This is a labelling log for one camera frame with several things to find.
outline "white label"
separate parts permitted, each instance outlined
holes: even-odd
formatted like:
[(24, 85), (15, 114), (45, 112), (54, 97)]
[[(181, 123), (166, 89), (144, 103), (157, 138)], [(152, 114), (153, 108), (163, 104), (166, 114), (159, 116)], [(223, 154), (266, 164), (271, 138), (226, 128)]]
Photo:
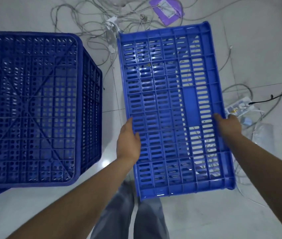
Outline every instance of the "white label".
[(161, 0), (158, 3), (158, 8), (160, 8), (163, 14), (168, 18), (171, 18), (176, 14), (175, 9), (170, 5), (170, 3), (167, 2), (167, 0)]

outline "person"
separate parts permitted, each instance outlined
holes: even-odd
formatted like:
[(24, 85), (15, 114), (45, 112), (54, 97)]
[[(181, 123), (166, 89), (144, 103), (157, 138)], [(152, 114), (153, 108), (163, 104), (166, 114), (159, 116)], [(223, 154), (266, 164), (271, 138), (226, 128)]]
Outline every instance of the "person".
[[(282, 223), (282, 160), (244, 137), (235, 116), (223, 119), (214, 114), (214, 119), (236, 160)], [(35, 215), (8, 238), (84, 239), (95, 226), (93, 239), (127, 239), (134, 199), (128, 186), (121, 183), (139, 159), (140, 148), (140, 137), (133, 134), (130, 118), (120, 130), (115, 161)], [(140, 203), (134, 238), (169, 238), (159, 198)]]

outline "forearm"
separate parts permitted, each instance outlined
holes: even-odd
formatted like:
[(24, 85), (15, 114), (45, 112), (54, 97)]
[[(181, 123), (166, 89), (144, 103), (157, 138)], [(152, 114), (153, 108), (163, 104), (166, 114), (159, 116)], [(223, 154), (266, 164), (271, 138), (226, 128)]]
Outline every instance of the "forearm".
[(246, 175), (282, 223), (282, 160), (241, 134), (224, 137)]
[(133, 161), (129, 159), (116, 159), (38, 213), (8, 238), (86, 239), (132, 166)]

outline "leg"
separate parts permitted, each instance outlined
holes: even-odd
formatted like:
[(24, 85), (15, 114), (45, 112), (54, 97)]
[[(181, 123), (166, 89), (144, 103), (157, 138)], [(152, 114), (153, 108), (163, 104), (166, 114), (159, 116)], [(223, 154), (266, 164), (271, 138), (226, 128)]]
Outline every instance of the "leg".
[(169, 239), (160, 198), (146, 199), (139, 205), (134, 223), (134, 239)]
[(132, 189), (123, 182), (101, 213), (92, 231), (91, 239), (128, 239), (133, 208)]

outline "person's left arm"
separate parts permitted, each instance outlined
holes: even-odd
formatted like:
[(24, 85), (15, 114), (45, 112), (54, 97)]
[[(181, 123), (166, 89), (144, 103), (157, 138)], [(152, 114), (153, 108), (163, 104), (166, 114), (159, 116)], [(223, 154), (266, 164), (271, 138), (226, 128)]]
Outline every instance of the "person's left arm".
[(8, 239), (86, 239), (102, 210), (139, 159), (141, 142), (132, 118), (121, 128), (117, 159), (38, 213)]

